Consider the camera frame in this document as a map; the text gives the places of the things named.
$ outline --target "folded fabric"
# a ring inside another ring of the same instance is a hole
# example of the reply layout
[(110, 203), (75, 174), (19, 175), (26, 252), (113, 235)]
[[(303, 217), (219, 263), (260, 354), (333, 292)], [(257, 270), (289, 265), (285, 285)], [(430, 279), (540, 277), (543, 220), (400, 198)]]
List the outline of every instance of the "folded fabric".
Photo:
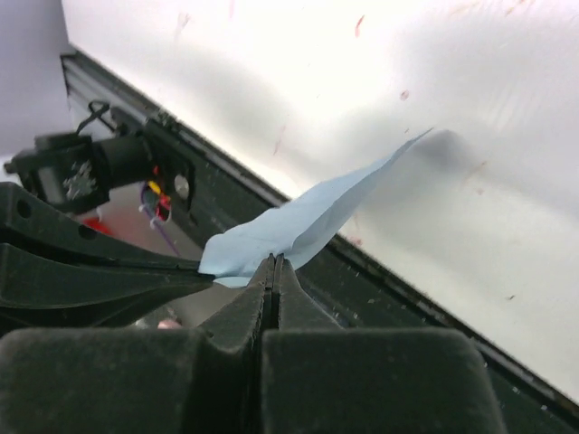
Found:
[(236, 288), (247, 285), (271, 253), (283, 254), (294, 269), (307, 264), (354, 214), (388, 168), (430, 131), (406, 142), (387, 158), (316, 184), (293, 201), (214, 235), (205, 246), (199, 272), (213, 274), (216, 283)]

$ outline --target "red object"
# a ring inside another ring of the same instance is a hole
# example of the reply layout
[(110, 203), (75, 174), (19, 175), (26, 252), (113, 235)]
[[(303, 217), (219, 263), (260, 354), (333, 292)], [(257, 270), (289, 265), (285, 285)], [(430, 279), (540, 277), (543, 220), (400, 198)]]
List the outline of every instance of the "red object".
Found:
[(107, 227), (106, 224), (99, 222), (99, 219), (96, 217), (86, 219), (82, 222), (85, 226), (89, 226), (90, 228), (98, 231), (100, 233), (104, 233), (105, 235), (109, 235), (110, 237), (113, 236), (112, 231)]

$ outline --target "bolt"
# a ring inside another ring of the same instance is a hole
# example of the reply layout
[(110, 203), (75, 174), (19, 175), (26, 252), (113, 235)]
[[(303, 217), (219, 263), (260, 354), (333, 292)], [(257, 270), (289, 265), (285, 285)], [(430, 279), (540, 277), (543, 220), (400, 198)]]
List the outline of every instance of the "bolt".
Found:
[(177, 195), (181, 199), (186, 200), (189, 197), (189, 183), (187, 179), (182, 175), (177, 175), (174, 184)]

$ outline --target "purple wire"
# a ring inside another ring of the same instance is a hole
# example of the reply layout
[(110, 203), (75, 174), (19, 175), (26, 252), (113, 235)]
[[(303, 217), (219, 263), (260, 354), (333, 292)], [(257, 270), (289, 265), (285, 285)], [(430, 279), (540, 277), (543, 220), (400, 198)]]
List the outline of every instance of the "purple wire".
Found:
[(181, 254), (179, 253), (179, 250), (177, 250), (177, 248), (175, 247), (175, 245), (173, 244), (173, 242), (171, 241), (171, 239), (169, 238), (169, 236), (166, 234), (165, 230), (161, 227), (161, 225), (159, 225), (156, 221), (155, 221), (155, 215), (151, 212), (151, 210), (148, 209), (147, 204), (145, 203), (145, 191), (147, 190), (147, 185), (144, 184), (143, 187), (141, 188), (141, 194), (140, 194), (140, 199), (141, 199), (141, 205), (143, 205), (143, 209), (145, 210), (145, 212), (147, 213), (147, 216), (149, 218), (150, 221), (153, 222), (153, 225), (155, 226), (155, 229), (157, 230), (157, 232), (159, 232), (159, 235), (161, 235), (161, 238), (163, 238), (163, 240), (165, 241), (166, 245), (169, 246), (169, 248), (173, 251), (173, 253), (175, 253), (175, 255), (178, 258), (181, 258)]

